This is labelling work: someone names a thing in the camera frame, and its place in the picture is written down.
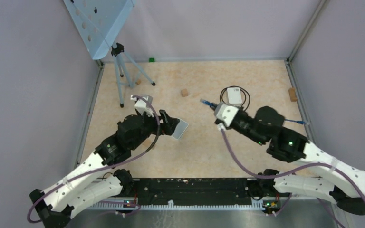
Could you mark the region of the grey network switch box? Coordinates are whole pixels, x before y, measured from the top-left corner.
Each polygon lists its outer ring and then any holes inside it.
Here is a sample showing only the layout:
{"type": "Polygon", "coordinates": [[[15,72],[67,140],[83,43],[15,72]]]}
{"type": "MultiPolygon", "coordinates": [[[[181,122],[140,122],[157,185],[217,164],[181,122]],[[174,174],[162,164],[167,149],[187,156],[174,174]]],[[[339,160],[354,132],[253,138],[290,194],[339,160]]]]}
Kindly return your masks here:
{"type": "Polygon", "coordinates": [[[172,133],[171,137],[176,139],[176,140],[179,140],[182,135],[184,134],[184,132],[187,130],[189,124],[182,120],[181,118],[178,118],[179,120],[179,123],[177,124],[174,132],[172,133]]]}

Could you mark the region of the white power adapter box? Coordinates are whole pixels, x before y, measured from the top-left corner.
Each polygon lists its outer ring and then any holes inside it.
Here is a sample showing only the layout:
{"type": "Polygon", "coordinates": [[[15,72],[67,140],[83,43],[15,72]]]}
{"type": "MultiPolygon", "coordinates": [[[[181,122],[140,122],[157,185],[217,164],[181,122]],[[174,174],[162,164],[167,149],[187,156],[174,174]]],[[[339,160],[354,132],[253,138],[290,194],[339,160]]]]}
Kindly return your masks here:
{"type": "Polygon", "coordinates": [[[227,88],[228,104],[240,106],[243,103],[241,89],[239,87],[228,87],[227,88]]]}

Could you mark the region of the wooden block near left arm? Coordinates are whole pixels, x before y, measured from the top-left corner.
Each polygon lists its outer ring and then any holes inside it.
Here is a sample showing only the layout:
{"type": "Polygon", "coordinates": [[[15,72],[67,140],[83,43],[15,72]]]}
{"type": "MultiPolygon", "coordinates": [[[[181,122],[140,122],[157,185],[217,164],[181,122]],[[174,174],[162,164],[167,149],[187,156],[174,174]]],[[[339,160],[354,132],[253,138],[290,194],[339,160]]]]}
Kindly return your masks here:
{"type": "Polygon", "coordinates": [[[151,145],[152,145],[152,141],[151,140],[145,140],[143,143],[142,143],[142,146],[144,147],[144,148],[149,148],[151,145]]]}

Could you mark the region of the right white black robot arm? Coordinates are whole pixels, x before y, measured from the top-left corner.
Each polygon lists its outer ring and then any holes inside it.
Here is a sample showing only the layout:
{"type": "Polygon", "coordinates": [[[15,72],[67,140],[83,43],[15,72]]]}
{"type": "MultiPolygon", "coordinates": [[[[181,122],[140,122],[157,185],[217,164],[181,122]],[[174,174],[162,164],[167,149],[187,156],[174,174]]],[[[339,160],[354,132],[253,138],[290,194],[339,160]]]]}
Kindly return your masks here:
{"type": "Polygon", "coordinates": [[[313,177],[295,171],[265,170],[258,174],[260,191],[266,196],[292,193],[319,198],[355,215],[365,215],[365,170],[352,167],[328,154],[302,134],[286,128],[285,118],[269,106],[254,117],[242,108],[226,103],[207,105],[213,110],[221,132],[233,129],[259,145],[267,145],[273,158],[304,167],[313,177]]]}

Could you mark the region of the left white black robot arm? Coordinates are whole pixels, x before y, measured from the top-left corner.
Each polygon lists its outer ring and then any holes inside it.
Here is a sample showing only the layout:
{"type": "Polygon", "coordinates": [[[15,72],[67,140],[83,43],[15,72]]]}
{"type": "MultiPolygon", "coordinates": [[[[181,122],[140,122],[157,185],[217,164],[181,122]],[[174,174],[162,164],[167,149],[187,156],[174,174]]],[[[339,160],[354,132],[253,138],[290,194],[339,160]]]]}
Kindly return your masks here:
{"type": "Polygon", "coordinates": [[[133,192],[134,180],[129,171],[97,181],[115,165],[131,161],[131,152],[152,134],[180,139],[188,123],[170,117],[165,110],[159,115],[147,112],[128,115],[118,122],[115,134],[104,139],[95,150],[67,176],[44,190],[30,193],[33,209],[46,228],[64,228],[78,213],[112,196],[128,196],[133,192]]]}

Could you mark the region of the small wooden cube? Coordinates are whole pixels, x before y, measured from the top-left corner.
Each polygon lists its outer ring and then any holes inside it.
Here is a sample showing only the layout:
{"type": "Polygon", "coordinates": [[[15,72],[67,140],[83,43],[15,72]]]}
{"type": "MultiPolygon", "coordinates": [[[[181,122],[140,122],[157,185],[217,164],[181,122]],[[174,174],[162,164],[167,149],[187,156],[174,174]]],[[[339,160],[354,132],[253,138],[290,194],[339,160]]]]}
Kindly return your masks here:
{"type": "Polygon", "coordinates": [[[187,97],[189,95],[189,91],[187,89],[182,89],[181,90],[181,96],[182,97],[187,97]]]}

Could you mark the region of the blue tripod stand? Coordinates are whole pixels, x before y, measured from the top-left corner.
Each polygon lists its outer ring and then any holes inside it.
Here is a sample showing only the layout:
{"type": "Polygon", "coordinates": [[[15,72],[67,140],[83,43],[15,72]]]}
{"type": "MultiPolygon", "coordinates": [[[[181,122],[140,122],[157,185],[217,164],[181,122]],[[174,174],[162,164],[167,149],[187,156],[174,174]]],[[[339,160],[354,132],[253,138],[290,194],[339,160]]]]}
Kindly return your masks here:
{"type": "Polygon", "coordinates": [[[135,62],[132,57],[125,51],[124,45],[120,43],[115,43],[111,46],[110,54],[113,58],[114,66],[115,66],[115,78],[116,78],[116,85],[118,90],[118,97],[119,97],[119,105],[121,108],[124,107],[124,96],[122,92],[121,86],[126,86],[129,88],[134,88],[136,86],[135,82],[140,79],[140,75],[143,75],[152,86],[156,86],[156,82],[154,82],[148,74],[135,62]],[[133,80],[127,70],[125,65],[125,61],[122,57],[124,55],[139,71],[138,75],[133,80]]]}

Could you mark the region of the wooden block at right edge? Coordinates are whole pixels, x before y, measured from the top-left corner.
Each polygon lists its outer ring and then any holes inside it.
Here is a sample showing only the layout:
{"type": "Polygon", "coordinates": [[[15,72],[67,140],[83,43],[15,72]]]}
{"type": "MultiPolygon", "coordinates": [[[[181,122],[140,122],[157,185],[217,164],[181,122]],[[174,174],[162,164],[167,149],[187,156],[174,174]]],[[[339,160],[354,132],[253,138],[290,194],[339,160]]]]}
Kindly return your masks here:
{"type": "Polygon", "coordinates": [[[293,88],[293,87],[290,88],[288,90],[288,94],[289,94],[290,101],[292,101],[292,102],[297,102],[298,101],[295,88],[293,88]]]}

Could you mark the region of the blue perforated metal panel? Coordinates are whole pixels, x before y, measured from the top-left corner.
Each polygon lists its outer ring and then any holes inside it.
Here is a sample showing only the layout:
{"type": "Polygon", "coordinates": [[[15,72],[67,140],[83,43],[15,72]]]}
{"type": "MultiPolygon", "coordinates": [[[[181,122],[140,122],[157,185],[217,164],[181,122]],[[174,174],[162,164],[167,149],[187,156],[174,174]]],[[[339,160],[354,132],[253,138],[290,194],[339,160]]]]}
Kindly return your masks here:
{"type": "Polygon", "coordinates": [[[91,58],[104,58],[132,12],[135,0],[63,1],[91,58]]]}

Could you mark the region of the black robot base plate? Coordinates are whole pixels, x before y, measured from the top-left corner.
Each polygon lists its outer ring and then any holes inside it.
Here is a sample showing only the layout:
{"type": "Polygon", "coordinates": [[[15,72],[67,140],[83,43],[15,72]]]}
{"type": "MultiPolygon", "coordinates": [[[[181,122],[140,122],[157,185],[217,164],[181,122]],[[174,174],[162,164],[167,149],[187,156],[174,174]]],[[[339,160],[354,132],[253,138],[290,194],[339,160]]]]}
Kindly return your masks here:
{"type": "Polygon", "coordinates": [[[287,197],[251,178],[140,178],[118,195],[144,206],[250,205],[271,197],[287,197]]]}

